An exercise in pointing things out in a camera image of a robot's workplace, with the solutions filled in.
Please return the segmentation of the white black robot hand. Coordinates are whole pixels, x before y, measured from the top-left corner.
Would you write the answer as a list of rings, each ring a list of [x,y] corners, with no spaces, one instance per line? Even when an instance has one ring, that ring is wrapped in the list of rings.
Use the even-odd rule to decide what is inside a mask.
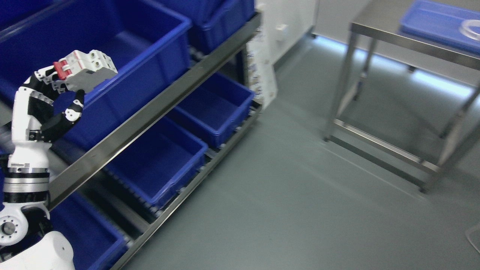
[[[68,91],[53,66],[33,72],[14,96],[11,135],[14,151],[7,161],[8,171],[43,171],[49,167],[48,151],[79,122],[85,91],[64,112],[54,114],[54,101]]]

